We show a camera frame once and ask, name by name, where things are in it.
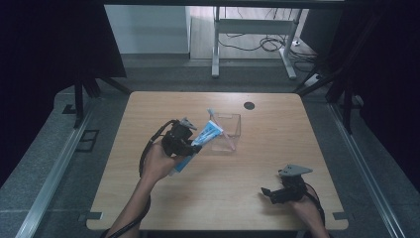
forearm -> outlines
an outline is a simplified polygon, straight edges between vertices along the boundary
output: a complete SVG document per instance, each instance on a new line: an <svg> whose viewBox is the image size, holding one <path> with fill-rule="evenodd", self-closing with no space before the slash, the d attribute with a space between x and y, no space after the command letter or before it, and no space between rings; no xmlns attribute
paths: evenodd
<svg viewBox="0 0 420 238"><path fill-rule="evenodd" d="M130 197L130 200L108 231L107 237L131 223L142 213L148 203L149 196L154 186L155 182L146 179L141 179L137 183L136 189ZM139 226L134 226L120 237L139 237L138 235Z"/></svg>

hand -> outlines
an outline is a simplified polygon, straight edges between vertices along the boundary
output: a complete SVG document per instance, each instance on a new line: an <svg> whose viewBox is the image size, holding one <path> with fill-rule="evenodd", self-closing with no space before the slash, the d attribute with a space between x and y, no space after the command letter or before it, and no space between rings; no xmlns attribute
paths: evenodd
<svg viewBox="0 0 420 238"><path fill-rule="evenodd" d="M306 185L308 192L318 199L315 190L310 185ZM325 228L321 215L315 204L304 195L299 201L287 202L293 209L294 213L302 220L303 223L309 228L309 231L314 238L330 237L327 229Z"/></svg>
<svg viewBox="0 0 420 238"><path fill-rule="evenodd" d="M170 171L183 159L182 156L167 156L161 141L155 142L146 155L142 179L156 183L169 175Z"/></svg>

gray floor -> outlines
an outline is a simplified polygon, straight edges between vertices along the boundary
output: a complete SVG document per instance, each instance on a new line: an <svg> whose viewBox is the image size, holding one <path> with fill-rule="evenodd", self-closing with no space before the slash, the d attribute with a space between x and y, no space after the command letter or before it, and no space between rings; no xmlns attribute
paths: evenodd
<svg viewBox="0 0 420 238"><path fill-rule="evenodd" d="M144 91L235 91L283 93L291 91L305 75L290 81L279 59L223 60L219 79L211 77L210 60L126 58L128 78L118 78L133 90ZM97 237L100 231L85 226L85 217L100 182L113 140L128 101L108 84L98 81L100 98L86 130L98 130L98 140L90 153L74 153L35 237ZM337 126L324 94L328 88L305 96L303 102L327 162L350 226L331 231L335 237L392 237L355 163L345 137ZM0 190L0 236L14 237L36 199L63 144L72 131L74 115L62 114L73 104L68 88L55 98L55 107L37 139ZM353 111L354 139L368 167L399 221L405 237L417 237L420 228L420 196L393 158ZM79 143L78 148L86 145ZM192 233L149 232L149 237L284 237L280 232Z"/></svg>

wooden table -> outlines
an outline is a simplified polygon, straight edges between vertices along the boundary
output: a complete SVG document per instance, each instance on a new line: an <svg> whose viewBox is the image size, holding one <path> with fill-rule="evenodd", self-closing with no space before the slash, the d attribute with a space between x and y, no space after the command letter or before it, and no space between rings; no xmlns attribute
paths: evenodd
<svg viewBox="0 0 420 238"><path fill-rule="evenodd" d="M248 110L245 102L253 102ZM318 192L328 229L346 229L344 212L300 97L296 94L221 92L133 92L88 220L90 229L109 228L139 180L140 155L149 138L170 119L187 117L197 128L207 108L242 116L236 152L208 144L180 173L157 183L145 230L301 230L288 205L271 204L261 187L281 188L277 170L288 164L313 169L303 175Z"/></svg>

